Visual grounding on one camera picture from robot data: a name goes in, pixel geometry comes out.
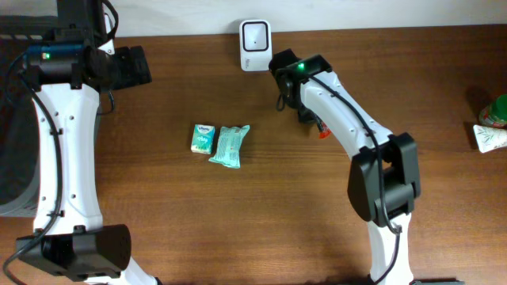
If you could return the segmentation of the red candy bag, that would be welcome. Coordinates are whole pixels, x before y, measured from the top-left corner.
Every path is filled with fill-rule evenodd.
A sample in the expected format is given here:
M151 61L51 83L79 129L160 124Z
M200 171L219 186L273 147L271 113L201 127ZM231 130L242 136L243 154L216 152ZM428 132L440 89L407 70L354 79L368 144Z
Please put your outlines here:
M319 118L315 118L315 123L318 127L318 137L320 139L326 139L332 134L332 131L327 127L327 125Z

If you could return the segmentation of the teal wet wipes pack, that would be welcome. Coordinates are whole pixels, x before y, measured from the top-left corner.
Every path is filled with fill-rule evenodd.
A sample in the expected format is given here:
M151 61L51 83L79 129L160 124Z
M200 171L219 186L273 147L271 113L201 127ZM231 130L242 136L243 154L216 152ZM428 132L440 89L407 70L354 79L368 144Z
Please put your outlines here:
M242 141L250 130L250 125L243 127L221 127L215 155L208 160L227 168L241 167L239 152Z

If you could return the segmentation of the small teal tissue pack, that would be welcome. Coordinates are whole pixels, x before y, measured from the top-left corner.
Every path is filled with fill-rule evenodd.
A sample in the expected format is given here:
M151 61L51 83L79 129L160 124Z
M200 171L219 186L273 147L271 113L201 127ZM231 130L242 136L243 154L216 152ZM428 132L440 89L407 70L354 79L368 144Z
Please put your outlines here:
M190 150L198 154L211 154L215 137L215 127L196 124Z

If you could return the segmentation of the white cream tube gold cap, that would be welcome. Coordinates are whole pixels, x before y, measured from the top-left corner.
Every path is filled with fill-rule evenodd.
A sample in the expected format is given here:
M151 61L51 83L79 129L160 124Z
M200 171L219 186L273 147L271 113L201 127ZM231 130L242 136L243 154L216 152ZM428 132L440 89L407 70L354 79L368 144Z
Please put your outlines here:
M478 149L483 154L506 147L507 134L505 129L474 125L473 131Z

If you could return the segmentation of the green lid jar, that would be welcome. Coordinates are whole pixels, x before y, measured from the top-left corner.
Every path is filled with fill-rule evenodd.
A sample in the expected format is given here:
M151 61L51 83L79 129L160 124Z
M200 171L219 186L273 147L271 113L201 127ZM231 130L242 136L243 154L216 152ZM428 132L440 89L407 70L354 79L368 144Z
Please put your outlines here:
M478 116L481 125L487 127L506 127L506 100L507 95L502 94L491 104L487 105Z

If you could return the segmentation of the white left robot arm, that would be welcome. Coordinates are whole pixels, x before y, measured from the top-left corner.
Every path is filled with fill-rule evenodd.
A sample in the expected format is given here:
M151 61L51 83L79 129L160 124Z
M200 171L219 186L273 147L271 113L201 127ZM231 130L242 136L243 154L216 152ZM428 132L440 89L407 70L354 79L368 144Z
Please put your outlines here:
M149 83L144 51L115 48L111 2L60 1L57 11L21 56L18 75L38 119L40 186L33 232L17 239L14 258L74 282L156 284L132 257L127 226L103 223L95 183L100 95Z

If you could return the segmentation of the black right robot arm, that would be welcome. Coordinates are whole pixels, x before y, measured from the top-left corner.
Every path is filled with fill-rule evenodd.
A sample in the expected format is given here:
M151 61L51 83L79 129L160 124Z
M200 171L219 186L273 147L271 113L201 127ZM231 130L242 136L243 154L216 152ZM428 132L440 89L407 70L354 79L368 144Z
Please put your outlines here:
M280 101L300 121L329 129L349 156L348 198L367 224L372 249L368 282L412 284L408 228L421 194L413 137L395 135L368 115L321 55L300 59L287 49L273 55L269 71Z

